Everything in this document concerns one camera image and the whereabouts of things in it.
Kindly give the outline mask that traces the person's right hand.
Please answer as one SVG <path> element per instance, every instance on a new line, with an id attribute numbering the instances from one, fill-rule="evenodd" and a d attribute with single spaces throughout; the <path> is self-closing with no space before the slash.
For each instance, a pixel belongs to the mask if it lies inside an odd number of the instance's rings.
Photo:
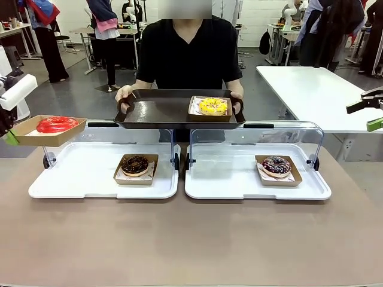
<path id="1" fill-rule="evenodd" d="M 127 98 L 129 95 L 131 95 L 134 88 L 135 88 L 134 86 L 130 86 L 130 85 L 125 85 L 125 86 L 121 87 L 117 91 L 117 94 L 115 96 L 116 102 L 119 102 L 121 99 Z"/>

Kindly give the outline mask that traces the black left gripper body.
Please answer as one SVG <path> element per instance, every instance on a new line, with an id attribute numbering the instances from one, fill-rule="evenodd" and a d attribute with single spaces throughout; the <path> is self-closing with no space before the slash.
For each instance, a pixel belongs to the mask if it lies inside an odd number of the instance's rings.
<path id="1" fill-rule="evenodd" d="M 3 107 L 0 107 L 0 137 L 6 135 L 14 126 L 14 122 L 17 120 L 17 108 L 7 111 Z"/>

